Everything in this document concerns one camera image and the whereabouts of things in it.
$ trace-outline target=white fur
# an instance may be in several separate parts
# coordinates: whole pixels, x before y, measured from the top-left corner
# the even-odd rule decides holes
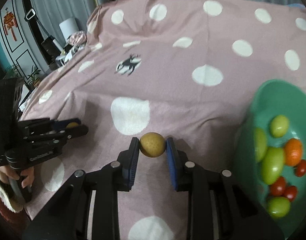
[[[23,209],[23,206],[17,203],[13,198],[9,199],[5,190],[0,186],[0,198],[4,205],[14,213],[18,213]]]

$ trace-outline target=bed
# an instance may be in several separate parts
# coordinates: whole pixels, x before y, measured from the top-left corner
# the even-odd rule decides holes
[[[174,137],[206,169],[229,168],[263,82],[279,78],[306,92],[303,7],[119,0],[97,7],[87,31],[85,48],[42,81],[22,116],[78,117],[89,126],[35,167],[31,218],[75,170],[98,170],[147,132]],[[140,155],[133,189],[118,201],[121,239],[185,239],[187,195],[173,192],[165,155]]]

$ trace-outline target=round yellow fruit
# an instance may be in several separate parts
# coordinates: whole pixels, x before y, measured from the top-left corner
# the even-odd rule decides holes
[[[140,139],[140,150],[147,157],[155,158],[161,156],[165,149],[165,139],[158,133],[149,132]]]
[[[73,127],[76,127],[76,126],[79,126],[79,124],[77,122],[71,122],[69,123],[66,128],[73,128]]]

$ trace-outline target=red tomato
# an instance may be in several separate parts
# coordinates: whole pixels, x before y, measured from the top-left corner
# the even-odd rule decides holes
[[[286,180],[283,176],[280,176],[275,183],[269,186],[271,195],[278,197],[283,195],[286,188]]]
[[[297,177],[302,177],[306,173],[306,160],[301,160],[297,166],[295,166],[295,175]]]
[[[289,202],[292,202],[297,196],[296,186],[289,186],[285,189],[283,197],[288,198]]]

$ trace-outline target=decoration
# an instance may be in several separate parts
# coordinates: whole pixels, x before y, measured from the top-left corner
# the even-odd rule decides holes
[[[17,41],[17,38],[15,37],[14,31],[12,27],[14,26],[15,28],[18,28],[18,22],[17,19],[15,18],[15,15],[12,12],[8,12],[8,7],[5,9],[6,14],[3,17],[3,29],[5,35],[8,35],[8,30],[11,30],[12,37],[14,41]]]

